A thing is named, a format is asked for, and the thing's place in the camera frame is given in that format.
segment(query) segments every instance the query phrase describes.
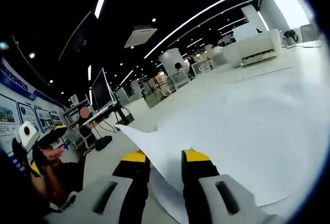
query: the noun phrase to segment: computer monitor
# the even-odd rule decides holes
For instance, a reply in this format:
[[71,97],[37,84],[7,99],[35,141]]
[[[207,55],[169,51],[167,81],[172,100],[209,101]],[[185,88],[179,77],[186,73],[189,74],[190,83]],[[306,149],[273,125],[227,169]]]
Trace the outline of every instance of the computer monitor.
[[94,110],[100,110],[103,107],[115,105],[117,103],[114,93],[108,84],[103,68],[92,85],[92,93],[95,100],[93,101]]

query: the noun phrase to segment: large white paper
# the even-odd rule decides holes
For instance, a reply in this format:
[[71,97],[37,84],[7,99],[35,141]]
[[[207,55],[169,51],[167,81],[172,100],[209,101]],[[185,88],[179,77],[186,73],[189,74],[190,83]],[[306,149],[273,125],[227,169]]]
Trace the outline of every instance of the large white paper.
[[276,80],[235,84],[165,117],[156,132],[118,127],[178,192],[181,150],[192,147],[252,192],[258,206],[278,202],[298,191],[324,158],[329,106],[310,97],[315,86]]
[[181,224],[189,224],[185,200],[162,175],[152,167],[150,170],[149,185],[159,204]]

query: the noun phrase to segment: white desk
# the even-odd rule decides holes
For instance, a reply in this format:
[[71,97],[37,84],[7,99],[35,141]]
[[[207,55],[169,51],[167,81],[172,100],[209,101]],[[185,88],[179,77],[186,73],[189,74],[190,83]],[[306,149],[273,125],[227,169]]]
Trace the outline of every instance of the white desk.
[[[315,46],[320,45],[320,42],[307,42],[303,43],[303,45]],[[308,80],[316,84],[321,84],[324,86],[326,92],[330,92],[327,86],[330,82],[330,67],[326,45],[321,48],[283,48],[281,55],[275,59],[246,68],[232,68],[226,64],[196,78],[155,107],[140,115],[130,126],[141,131],[155,131],[157,129],[156,124],[161,118],[182,110],[187,106],[192,106],[197,102],[203,102],[209,93],[219,90],[220,84],[240,81],[250,77],[256,77],[257,75],[272,74],[271,72],[279,73],[280,76],[287,71],[290,71],[292,79],[298,81]],[[323,116],[320,116],[321,122],[325,122],[326,117],[329,116],[330,108],[324,110]],[[111,135],[113,136],[113,141],[105,149],[100,152],[92,151],[87,155],[84,186],[90,184],[101,175],[111,175],[123,155],[138,150],[137,146],[122,132],[112,133]],[[320,157],[319,164],[322,163],[322,159],[324,158],[323,153],[327,151],[327,148],[328,143],[316,144],[315,153]],[[280,213],[282,216],[289,217],[306,197],[310,186],[311,182],[306,182],[305,187],[300,189],[296,194],[280,202],[265,206],[263,209],[268,213]],[[155,222],[177,223],[161,208],[150,191],[144,209],[143,223],[149,224]]]

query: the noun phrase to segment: black ceiling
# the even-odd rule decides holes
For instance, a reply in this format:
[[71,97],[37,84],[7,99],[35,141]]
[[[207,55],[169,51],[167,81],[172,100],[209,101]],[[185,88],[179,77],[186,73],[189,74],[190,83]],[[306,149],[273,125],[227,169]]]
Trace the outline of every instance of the black ceiling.
[[[187,46],[195,40],[203,38],[196,43],[196,47],[190,47],[192,49],[197,49],[203,43],[217,41],[221,37],[219,28],[244,17],[239,7],[200,27],[196,26],[225,9],[248,0],[226,0],[214,6],[172,35],[144,59],[174,29],[217,1],[219,0],[105,0],[100,18],[96,19],[94,10],[97,0],[9,0],[3,7],[6,20],[2,24],[4,32],[0,39],[9,43],[10,50],[6,52],[6,58],[20,75],[36,88],[68,105],[71,95],[87,93],[91,85],[87,79],[87,67],[90,64],[93,77],[104,67],[109,82],[115,87],[131,70],[135,71],[129,80],[156,74],[161,69],[156,68],[159,63],[157,59],[168,48],[177,47],[183,55],[191,53]],[[251,3],[258,9],[259,0]],[[77,32],[73,33],[85,17]],[[133,27],[139,25],[152,25],[158,30],[147,43],[134,49],[124,49]],[[180,38],[194,27],[196,29]],[[231,29],[232,26],[226,27],[222,33]],[[13,43],[12,34],[19,42],[23,55],[47,84],[22,58]],[[30,52],[36,54],[34,59],[29,59]],[[48,83],[50,79],[54,81],[52,84]]]

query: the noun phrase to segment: wall display board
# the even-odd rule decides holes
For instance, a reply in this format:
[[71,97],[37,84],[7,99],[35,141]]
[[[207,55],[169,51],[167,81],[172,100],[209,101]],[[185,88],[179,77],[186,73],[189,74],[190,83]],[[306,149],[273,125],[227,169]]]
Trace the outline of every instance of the wall display board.
[[[0,147],[16,163],[11,148],[15,129],[29,121],[40,134],[48,132],[63,124],[60,115],[64,106],[26,82],[5,58],[0,60]],[[69,141],[62,141],[69,149]]]

